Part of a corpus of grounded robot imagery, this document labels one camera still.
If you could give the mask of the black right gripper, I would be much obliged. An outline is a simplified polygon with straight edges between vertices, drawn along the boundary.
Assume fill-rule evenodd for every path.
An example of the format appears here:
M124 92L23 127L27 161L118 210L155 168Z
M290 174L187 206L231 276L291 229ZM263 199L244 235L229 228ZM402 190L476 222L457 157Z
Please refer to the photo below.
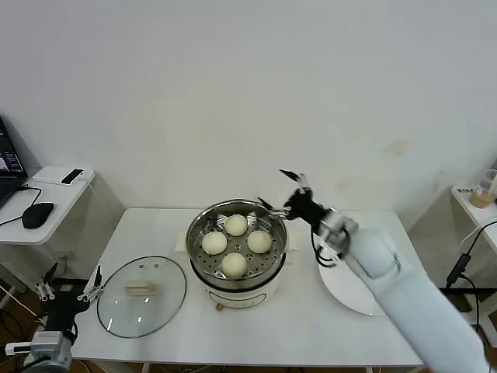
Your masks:
M289 221L302 219L309 225L319 225L325 217L325 208L314 202L313 192L303 173L280 169L280 172L297 184L297 189L285 202L284 207L274 207L261 197L257 197L259 203L267 210L267 214L273 218L286 218Z

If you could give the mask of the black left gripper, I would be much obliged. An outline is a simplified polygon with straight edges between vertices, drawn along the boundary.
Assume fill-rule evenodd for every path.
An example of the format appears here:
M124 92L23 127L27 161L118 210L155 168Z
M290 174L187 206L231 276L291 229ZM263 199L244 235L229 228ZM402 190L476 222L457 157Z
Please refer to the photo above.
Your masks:
M89 309L89 303L94 302L103 292L101 266L97 266L93 286L81 295L70 292L57 292L54 295L50 282L57 271L55 263L42 277L41 282L35 283L35 292L42 301L43 310L47 313L45 330L72 330L75 317Z

